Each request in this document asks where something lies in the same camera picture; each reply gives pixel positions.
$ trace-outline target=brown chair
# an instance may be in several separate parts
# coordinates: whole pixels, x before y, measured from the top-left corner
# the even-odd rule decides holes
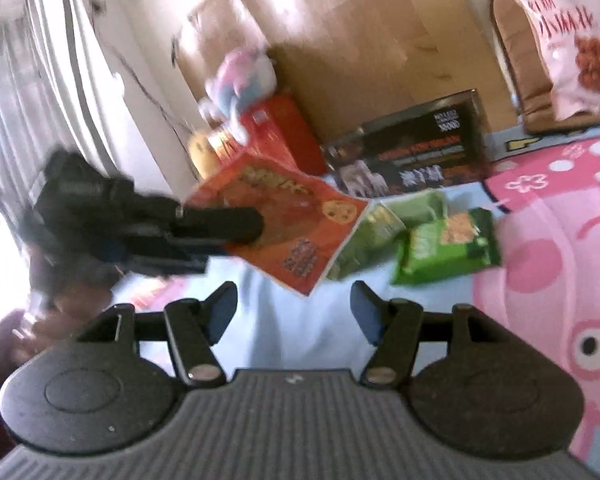
[[[515,0],[489,0],[491,23],[518,99],[518,113],[532,134],[570,132],[600,124],[600,114],[577,114],[556,121],[549,80],[524,9]]]

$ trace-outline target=pig eye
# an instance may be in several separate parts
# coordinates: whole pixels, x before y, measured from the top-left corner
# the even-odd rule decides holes
[[[576,327],[571,340],[571,366],[579,377],[600,377],[600,322],[585,322]]]

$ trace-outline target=black product box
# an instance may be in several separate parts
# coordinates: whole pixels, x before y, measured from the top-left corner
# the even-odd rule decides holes
[[[487,178],[487,131],[478,92],[467,90],[363,123],[321,149],[344,193],[375,198]]]

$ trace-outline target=white flower pattern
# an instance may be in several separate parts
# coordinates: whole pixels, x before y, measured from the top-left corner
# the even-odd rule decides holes
[[[567,146],[562,150],[562,156],[566,156],[571,160],[575,160],[576,158],[580,158],[585,154],[585,150],[580,143],[572,144],[571,146]]]
[[[528,193],[532,189],[543,189],[548,185],[546,174],[539,173],[535,175],[521,175],[516,180],[507,182],[504,187],[510,190],[517,190],[518,193]]]

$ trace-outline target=peppa pig rug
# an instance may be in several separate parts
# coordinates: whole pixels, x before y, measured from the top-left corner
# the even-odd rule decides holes
[[[571,373],[586,414],[571,451],[600,428],[600,139],[496,164],[486,190],[506,213],[504,266],[477,274],[476,306]]]

